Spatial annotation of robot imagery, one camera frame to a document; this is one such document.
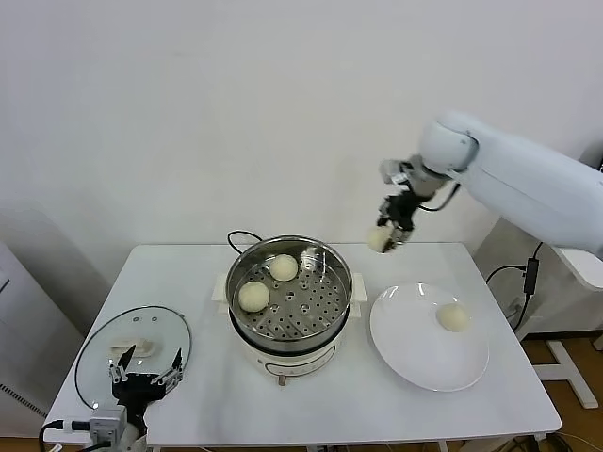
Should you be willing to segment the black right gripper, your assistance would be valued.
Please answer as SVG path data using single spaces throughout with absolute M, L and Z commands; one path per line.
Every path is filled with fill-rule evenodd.
M 394 228 L 388 238 L 388 251 L 404 245 L 411 237 L 413 215 L 419 206 L 419 198 L 415 195 L 388 196 L 380 207 L 380 215 L 376 221 L 379 227 L 391 223 Z

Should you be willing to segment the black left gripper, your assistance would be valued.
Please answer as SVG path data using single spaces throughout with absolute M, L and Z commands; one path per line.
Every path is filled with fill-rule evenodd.
M 182 349 L 179 348 L 171 367 L 160 374 L 139 374 L 126 372 L 136 350 L 128 348 L 117 363 L 109 365 L 112 383 L 112 395 L 117 403 L 126 408 L 127 415 L 143 416 L 147 407 L 164 398 L 166 389 L 173 389 L 183 378 Z

